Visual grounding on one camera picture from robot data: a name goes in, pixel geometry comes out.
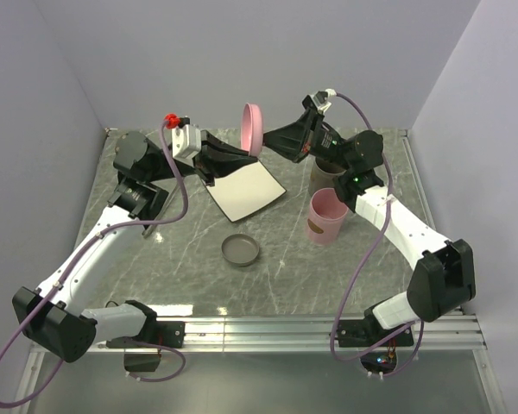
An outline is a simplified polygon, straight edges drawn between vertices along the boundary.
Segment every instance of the marble tabletop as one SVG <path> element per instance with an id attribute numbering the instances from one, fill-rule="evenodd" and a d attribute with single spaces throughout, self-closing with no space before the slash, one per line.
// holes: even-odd
<path id="1" fill-rule="evenodd" d="M 116 140 L 126 131 L 112 130 L 104 145 L 79 239 L 98 220 L 116 183 L 112 166 Z M 156 131 L 143 130 L 158 142 Z M 238 129 L 211 129 L 217 138 L 239 145 Z M 355 129 L 340 129 L 343 137 Z M 381 129 L 385 153 L 395 177 L 395 195 L 426 221 L 403 131 Z M 189 210 L 180 222 L 162 226 L 148 238 L 135 242 L 100 281 L 89 307 L 103 307 L 136 299 L 158 306 L 160 314 L 203 316 L 267 316 L 284 314 L 333 314 L 343 290 L 377 230 L 350 213 L 338 240 L 328 247 L 306 238 L 309 173 L 313 158 L 300 164 L 284 160 L 265 149 L 260 159 L 287 189 L 269 207 L 237 223 L 231 223 L 195 176 L 185 178 Z M 382 168 L 378 174 L 384 180 Z M 174 181 L 158 183 L 168 191 Z M 181 208 L 180 192 L 163 217 Z M 234 233 L 254 237 L 261 245 L 256 263 L 245 268 L 229 265 L 221 255 L 222 240 Z M 402 292 L 412 271 L 405 259 L 384 240 L 363 269 L 346 313 L 365 308 Z"/>

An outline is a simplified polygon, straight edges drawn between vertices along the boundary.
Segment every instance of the gray cup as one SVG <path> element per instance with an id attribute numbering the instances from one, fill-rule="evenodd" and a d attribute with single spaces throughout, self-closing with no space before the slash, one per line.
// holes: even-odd
<path id="1" fill-rule="evenodd" d="M 321 188 L 334 188 L 334 179 L 343 173 L 345 170 L 340 166 L 315 158 L 309 179 L 309 195 L 312 196 Z"/>

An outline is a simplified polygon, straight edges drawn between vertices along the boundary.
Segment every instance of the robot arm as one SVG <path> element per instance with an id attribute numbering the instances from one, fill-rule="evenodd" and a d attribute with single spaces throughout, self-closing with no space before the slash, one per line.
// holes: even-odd
<path id="1" fill-rule="evenodd" d="M 207 185 L 242 166 L 257 162 L 247 152 L 221 142 L 207 131 L 200 131 L 187 118 L 177 118 L 172 131 L 175 163 L 182 176 L 198 175 Z M 168 193 L 152 183 L 173 177 L 161 150 L 146 136 L 130 132 L 115 148 L 113 166 L 118 170 L 118 185 L 94 228 L 71 256 L 33 291 L 22 287 L 13 297 L 19 322 L 51 292 L 59 291 L 44 305 L 23 331 L 63 361 L 73 362 L 96 342 L 121 337 L 148 343 L 157 341 L 157 315 L 145 304 L 127 301 L 114 308 L 86 309 L 99 281 L 112 262 L 155 220 L 166 203 Z M 119 223 L 142 221 L 142 225 L 101 232 Z M 98 239 L 80 256 L 63 284 L 58 278 L 82 247 Z"/>
<path id="2" fill-rule="evenodd" d="M 386 203 L 391 203 L 391 220 L 386 236 L 405 256 L 414 270 L 406 292 L 375 304 L 365 311 L 365 332 L 380 334 L 417 319 L 431 322 L 472 299 L 475 294 L 471 248 L 464 241 L 448 241 L 429 229 L 395 197 L 376 176 L 374 168 L 383 162 L 382 136 L 367 130 L 343 139 L 324 122 L 330 107 L 331 91 L 307 96 L 304 114 L 286 127 L 263 135 L 263 145 L 294 163 L 309 154 L 338 164 L 346 172 L 337 178 L 338 198 L 352 211 L 377 228 L 386 219 Z M 257 162 L 256 157 L 234 148 L 190 124 L 187 118 L 174 119 L 172 149 L 182 176 L 198 175 L 206 185 L 214 185 L 237 169 Z M 173 177 L 161 150 L 147 137 L 130 132 L 116 146 L 113 166 L 118 185 L 96 226 L 85 240 L 104 226 L 137 220 L 154 220 L 167 200 L 167 192 L 152 183 Z M 64 361 L 80 358 L 95 342 L 130 337 L 141 342 L 157 340 L 156 314 L 145 304 L 127 301 L 114 308 L 88 310 L 100 279 L 111 262 L 122 254 L 145 226 L 120 228 L 102 236 L 82 255 L 77 266 L 55 297 L 25 329 L 25 336 L 39 343 Z M 79 249 L 66 261 L 69 263 Z M 47 296 L 63 272 L 61 266 L 37 289 L 21 288 L 13 298 L 21 322 Z"/>
<path id="3" fill-rule="evenodd" d="M 295 163 L 312 154 L 341 166 L 346 171 L 335 179 L 338 199 L 378 229 L 386 220 L 386 203 L 391 203 L 385 235 L 407 259 L 413 276 L 405 292 L 365 311 L 364 331 L 376 333 L 374 343 L 388 329 L 418 319 L 432 322 L 474 298 L 473 256 L 465 241 L 449 241 L 388 196 L 388 188 L 374 171 L 383 163 L 381 135 L 366 130 L 343 139 L 324 122 L 329 98 L 335 95 L 334 90 L 308 95 L 300 119 L 266 133 L 263 144 Z"/>

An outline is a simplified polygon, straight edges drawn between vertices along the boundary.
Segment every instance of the white wall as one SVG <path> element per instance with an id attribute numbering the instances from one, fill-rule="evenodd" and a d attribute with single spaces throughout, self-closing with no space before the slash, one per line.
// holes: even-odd
<path id="1" fill-rule="evenodd" d="M 478 314 L 518 413 L 518 0 L 483 0 L 413 127 L 440 230 L 476 257 Z"/>
<path id="2" fill-rule="evenodd" d="M 35 2 L 105 126 L 237 126 L 245 102 L 280 126 L 334 87 L 409 128 L 479 0 Z M 329 118 L 361 124 L 342 104 Z"/>
<path id="3" fill-rule="evenodd" d="M 69 254 L 104 132 L 32 2 L 0 0 L 0 348 L 17 326 L 11 298 Z M 27 358 L 0 367 L 11 400 Z"/>

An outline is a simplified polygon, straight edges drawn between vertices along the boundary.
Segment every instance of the metal lid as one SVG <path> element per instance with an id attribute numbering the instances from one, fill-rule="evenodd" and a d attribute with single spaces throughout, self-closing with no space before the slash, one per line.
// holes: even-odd
<path id="1" fill-rule="evenodd" d="M 231 264 L 249 266 L 259 256 L 259 243 L 248 235 L 229 235 L 223 240 L 221 251 Z"/>

